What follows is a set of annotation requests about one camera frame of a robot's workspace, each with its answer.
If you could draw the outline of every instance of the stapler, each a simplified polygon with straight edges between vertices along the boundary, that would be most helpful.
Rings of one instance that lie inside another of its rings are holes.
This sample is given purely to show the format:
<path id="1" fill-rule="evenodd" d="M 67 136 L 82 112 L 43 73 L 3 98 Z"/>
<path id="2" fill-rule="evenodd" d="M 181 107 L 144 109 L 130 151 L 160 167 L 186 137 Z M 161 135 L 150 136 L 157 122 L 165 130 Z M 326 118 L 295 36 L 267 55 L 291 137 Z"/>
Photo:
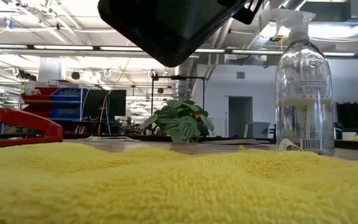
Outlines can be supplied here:
<path id="1" fill-rule="evenodd" d="M 39 138 L 2 139 L 0 140 L 0 147 L 63 141 L 63 128 L 60 125 L 47 118 L 25 111 L 0 108 L 0 123 L 44 132 L 44 136 Z"/>

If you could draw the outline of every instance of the watermelon peperomia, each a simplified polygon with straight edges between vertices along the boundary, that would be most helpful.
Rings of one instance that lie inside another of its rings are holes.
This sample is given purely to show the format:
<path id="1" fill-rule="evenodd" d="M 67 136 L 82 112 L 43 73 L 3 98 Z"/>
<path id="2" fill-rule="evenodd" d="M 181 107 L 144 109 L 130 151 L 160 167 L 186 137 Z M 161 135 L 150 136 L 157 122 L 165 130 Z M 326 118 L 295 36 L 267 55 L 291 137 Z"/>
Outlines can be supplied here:
<path id="1" fill-rule="evenodd" d="M 191 100 L 170 100 L 161 110 L 146 119 L 144 127 L 155 123 L 162 132 L 189 140 L 198 136 L 208 136 L 214 126 L 208 112 Z"/>

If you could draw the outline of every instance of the yellow microfiber towel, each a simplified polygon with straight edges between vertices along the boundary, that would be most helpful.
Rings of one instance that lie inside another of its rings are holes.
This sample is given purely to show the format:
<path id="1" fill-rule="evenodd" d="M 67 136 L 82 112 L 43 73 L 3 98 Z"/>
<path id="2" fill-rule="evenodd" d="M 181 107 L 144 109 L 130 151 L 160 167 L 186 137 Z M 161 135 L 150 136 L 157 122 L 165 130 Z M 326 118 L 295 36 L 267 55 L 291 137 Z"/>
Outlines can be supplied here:
<path id="1" fill-rule="evenodd" d="M 294 151 L 0 148 L 0 223 L 358 223 L 358 162 Z"/>

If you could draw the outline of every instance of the barcode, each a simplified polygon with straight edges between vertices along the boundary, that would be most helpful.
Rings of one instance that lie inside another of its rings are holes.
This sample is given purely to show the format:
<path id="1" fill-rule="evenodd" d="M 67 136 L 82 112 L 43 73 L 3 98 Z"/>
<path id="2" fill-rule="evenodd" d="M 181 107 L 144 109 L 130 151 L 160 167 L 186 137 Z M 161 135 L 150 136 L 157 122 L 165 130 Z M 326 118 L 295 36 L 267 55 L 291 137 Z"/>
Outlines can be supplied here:
<path id="1" fill-rule="evenodd" d="M 321 141 L 319 139 L 301 139 L 301 149 L 320 150 Z"/>

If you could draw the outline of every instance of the clear plastic bottle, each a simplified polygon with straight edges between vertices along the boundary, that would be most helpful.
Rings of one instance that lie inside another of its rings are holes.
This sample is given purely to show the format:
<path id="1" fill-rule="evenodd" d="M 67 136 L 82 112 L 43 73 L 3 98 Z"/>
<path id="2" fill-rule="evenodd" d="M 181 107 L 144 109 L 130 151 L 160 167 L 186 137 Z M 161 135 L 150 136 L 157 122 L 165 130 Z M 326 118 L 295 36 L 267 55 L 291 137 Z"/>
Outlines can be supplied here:
<path id="1" fill-rule="evenodd" d="M 331 71 L 324 54 L 310 42 L 308 23 L 314 14 L 274 9 L 264 14 L 291 29 L 291 44 L 276 73 L 277 147 L 289 139 L 305 151 L 333 156 L 333 101 Z"/>

